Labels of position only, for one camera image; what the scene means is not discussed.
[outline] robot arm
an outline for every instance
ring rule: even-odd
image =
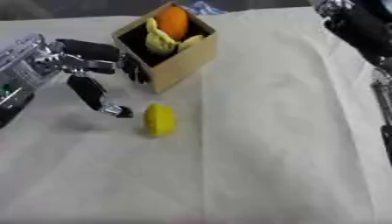
[[[374,65],[371,87],[385,120],[381,134],[392,164],[392,1],[310,1],[324,26]]]
[[[116,117],[132,117],[118,106],[88,72],[114,74],[122,69],[133,81],[150,81],[141,65],[111,45],[57,39],[46,43],[40,34],[17,40],[0,52],[0,127],[32,99],[34,93],[60,72],[71,74],[67,85],[91,108]]]

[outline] banana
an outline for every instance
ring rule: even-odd
[[[166,55],[176,49],[178,43],[165,32],[158,29],[157,21],[154,18],[147,19],[146,29],[148,34],[145,45],[150,51]]]
[[[186,41],[180,43],[171,38],[167,33],[158,29],[157,21],[150,17],[146,23],[147,38],[145,39],[146,47],[153,53],[167,55],[173,53],[178,46],[178,51],[184,51],[186,48],[199,43],[204,37],[203,35],[193,36]]]

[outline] yellow object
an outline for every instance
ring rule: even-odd
[[[178,6],[166,8],[157,16],[159,30],[180,41],[188,32],[189,19],[186,11]]]
[[[146,29],[148,34],[145,39],[145,45],[150,51],[166,55],[176,49],[178,43],[164,31],[158,29],[157,21],[154,18],[147,19]]]
[[[197,35],[188,38],[183,43],[177,42],[171,38],[167,33],[158,29],[157,20],[153,17],[147,19],[146,22],[147,37],[145,39],[145,46],[153,53],[160,55],[167,55],[173,53],[178,46],[178,51],[181,52],[186,48],[199,43],[204,37],[203,35]]]
[[[172,108],[151,104],[144,112],[144,126],[154,137],[161,137],[175,130]]]
[[[197,35],[187,39],[186,41],[178,45],[178,51],[179,52],[184,51],[186,48],[199,43],[203,38],[204,38],[203,35]]]

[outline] white table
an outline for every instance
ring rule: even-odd
[[[109,43],[132,19],[1,22],[0,46],[31,32]],[[204,19],[217,59],[164,94],[97,75],[135,120],[90,111],[59,77],[0,130],[0,220],[391,222],[371,66],[310,8]],[[143,136],[151,102],[174,107],[174,135]]]

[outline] orange fruit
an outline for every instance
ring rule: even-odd
[[[175,40],[181,40],[188,31],[188,15],[183,8],[172,6],[159,14],[157,24],[159,30]]]

